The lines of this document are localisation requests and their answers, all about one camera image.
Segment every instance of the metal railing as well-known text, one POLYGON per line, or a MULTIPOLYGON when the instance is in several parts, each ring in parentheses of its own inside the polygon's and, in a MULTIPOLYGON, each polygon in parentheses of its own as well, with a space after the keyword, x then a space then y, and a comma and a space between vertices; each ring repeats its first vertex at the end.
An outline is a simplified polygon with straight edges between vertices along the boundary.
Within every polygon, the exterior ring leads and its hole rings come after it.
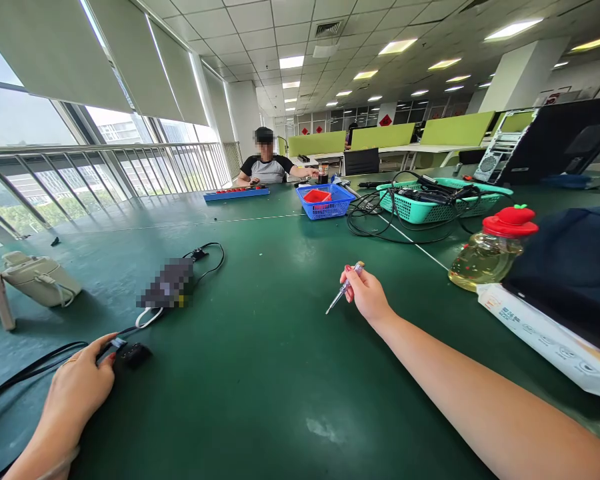
POLYGON ((0 197, 0 227, 24 237, 130 197, 217 190, 240 163, 237 142, 0 148, 12 195, 0 197))

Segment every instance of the plastic bottle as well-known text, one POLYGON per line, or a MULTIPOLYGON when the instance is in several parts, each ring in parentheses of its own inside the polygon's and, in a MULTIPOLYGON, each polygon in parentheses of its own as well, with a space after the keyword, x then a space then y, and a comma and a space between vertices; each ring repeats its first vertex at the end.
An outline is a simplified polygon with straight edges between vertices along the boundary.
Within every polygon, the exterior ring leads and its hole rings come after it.
POLYGON ((538 231, 531 222, 534 216, 526 205, 516 205, 482 220, 482 231, 471 236, 454 260, 449 280, 473 292, 476 285, 500 282, 522 253, 522 240, 538 231))

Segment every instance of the blue basket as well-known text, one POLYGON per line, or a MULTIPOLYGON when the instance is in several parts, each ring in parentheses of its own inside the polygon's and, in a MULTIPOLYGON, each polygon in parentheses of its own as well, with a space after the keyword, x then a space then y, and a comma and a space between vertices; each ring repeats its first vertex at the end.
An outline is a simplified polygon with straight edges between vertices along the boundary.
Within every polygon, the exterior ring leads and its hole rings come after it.
POLYGON ((311 220, 342 217, 346 214, 349 204, 355 200, 355 195, 332 183, 326 185, 307 185, 305 187, 298 187, 295 191, 302 202, 302 208, 304 208, 311 220), (305 195, 311 190, 329 192, 332 200, 318 203, 306 202, 305 195))

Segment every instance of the sign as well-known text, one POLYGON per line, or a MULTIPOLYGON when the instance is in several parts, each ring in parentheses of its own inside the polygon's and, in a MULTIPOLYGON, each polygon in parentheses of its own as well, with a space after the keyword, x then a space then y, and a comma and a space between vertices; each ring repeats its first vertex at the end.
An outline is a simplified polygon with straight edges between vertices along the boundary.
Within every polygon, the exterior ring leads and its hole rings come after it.
POLYGON ((380 126, 388 127, 391 124, 391 122, 392 122, 391 117, 388 115, 385 115, 384 117, 382 117, 382 120, 380 120, 380 126))

